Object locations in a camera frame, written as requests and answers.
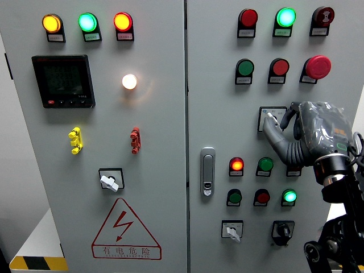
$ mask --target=white wall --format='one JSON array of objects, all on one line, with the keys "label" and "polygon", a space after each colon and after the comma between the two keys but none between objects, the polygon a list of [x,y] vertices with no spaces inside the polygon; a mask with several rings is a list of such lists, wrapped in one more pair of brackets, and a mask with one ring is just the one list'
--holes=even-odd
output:
[{"label": "white wall", "polygon": [[0,248],[10,262],[49,205],[4,53],[0,36]]}]

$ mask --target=digital meter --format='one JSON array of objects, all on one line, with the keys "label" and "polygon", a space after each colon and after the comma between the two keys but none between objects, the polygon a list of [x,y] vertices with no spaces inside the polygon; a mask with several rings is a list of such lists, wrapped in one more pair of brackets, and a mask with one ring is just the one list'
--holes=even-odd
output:
[{"label": "digital meter", "polygon": [[93,108],[87,55],[33,56],[44,108]]}]

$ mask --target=red terminal connector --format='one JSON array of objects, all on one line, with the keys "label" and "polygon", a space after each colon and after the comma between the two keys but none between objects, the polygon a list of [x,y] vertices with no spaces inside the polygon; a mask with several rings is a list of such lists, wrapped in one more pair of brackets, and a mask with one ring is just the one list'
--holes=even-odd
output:
[{"label": "red terminal connector", "polygon": [[130,134],[131,138],[131,146],[133,149],[131,150],[132,154],[137,154],[142,147],[142,142],[140,141],[140,132],[138,127],[134,127]]}]

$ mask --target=yellow black hazard stripe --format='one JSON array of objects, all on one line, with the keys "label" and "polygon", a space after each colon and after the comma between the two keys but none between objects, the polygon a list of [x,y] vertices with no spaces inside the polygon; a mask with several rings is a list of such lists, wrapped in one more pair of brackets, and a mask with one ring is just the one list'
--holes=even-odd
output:
[{"label": "yellow black hazard stripe", "polygon": [[63,257],[16,256],[10,263],[12,270],[55,270],[68,271]]}]

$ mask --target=green push button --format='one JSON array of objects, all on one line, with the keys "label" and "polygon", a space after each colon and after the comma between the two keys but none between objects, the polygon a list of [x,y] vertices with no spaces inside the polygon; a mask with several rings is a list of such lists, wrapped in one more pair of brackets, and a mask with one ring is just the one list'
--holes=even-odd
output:
[{"label": "green push button", "polygon": [[243,76],[250,75],[254,70],[253,63],[249,60],[242,61],[238,66],[238,71]]},{"label": "green push button", "polygon": [[230,195],[229,197],[229,201],[233,204],[237,204],[242,200],[242,197],[239,193],[233,193],[232,195]]},{"label": "green push button", "polygon": [[273,160],[271,158],[262,158],[258,162],[258,167],[265,172],[269,172],[273,169]]}]

